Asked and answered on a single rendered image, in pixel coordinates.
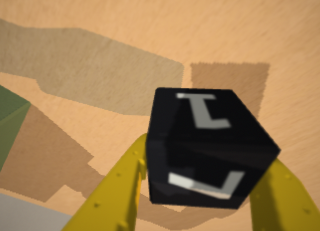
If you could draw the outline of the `black number cube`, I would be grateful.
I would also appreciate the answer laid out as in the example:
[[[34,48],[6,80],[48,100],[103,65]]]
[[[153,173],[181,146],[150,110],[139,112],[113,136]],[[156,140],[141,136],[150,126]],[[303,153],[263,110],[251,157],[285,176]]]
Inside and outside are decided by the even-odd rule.
[[[152,204],[235,210],[281,152],[232,89],[169,87],[145,148]]]

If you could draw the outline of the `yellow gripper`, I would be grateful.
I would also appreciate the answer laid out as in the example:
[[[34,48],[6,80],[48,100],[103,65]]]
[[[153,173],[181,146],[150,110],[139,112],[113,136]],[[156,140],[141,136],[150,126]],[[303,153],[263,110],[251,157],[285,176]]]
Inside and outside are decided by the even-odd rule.
[[[147,133],[123,154],[61,231],[135,231]],[[252,231],[320,231],[320,211],[277,158],[249,194]]]

